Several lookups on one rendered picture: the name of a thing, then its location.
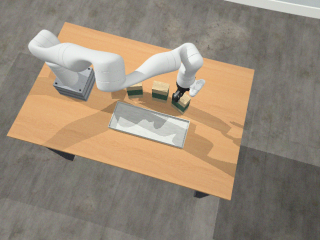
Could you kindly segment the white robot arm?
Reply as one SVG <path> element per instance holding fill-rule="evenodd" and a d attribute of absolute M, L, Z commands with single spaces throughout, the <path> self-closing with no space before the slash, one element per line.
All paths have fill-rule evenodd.
<path fill-rule="evenodd" d="M 177 84 L 189 88 L 195 97 L 205 84 L 204 79 L 195 80 L 196 72 L 204 60 L 192 43 L 155 54 L 138 69 L 126 75 L 124 59 L 115 53 L 93 50 L 74 43 L 61 43 L 50 31 L 43 29 L 29 43 L 30 52 L 44 61 L 59 81 L 73 86 L 79 80 L 77 72 L 94 68 L 97 88 L 103 92 L 116 92 L 149 78 L 178 71 Z M 181 63 L 182 62 L 182 63 Z"/>

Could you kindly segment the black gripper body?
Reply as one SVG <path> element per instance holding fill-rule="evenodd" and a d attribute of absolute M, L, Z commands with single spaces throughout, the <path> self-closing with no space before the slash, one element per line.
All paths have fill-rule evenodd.
<path fill-rule="evenodd" d="M 180 87 L 176 81 L 176 86 L 177 86 L 177 91 L 179 91 L 179 94 L 182 94 L 183 91 L 189 91 L 190 89 L 189 88 L 183 88 L 183 87 Z"/>

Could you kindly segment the tan and dark green block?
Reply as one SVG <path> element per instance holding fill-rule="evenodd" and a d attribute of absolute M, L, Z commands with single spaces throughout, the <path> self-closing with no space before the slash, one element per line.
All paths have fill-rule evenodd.
<path fill-rule="evenodd" d="M 152 86 L 152 100 L 166 104 L 169 96 L 169 88 L 170 84 L 154 80 Z"/>
<path fill-rule="evenodd" d="M 129 99 L 143 98 L 142 82 L 127 87 L 126 90 Z"/>
<path fill-rule="evenodd" d="M 179 102 L 175 102 L 172 100 L 171 106 L 183 115 L 189 108 L 190 101 L 191 97 L 184 93 L 183 96 L 179 99 Z"/>

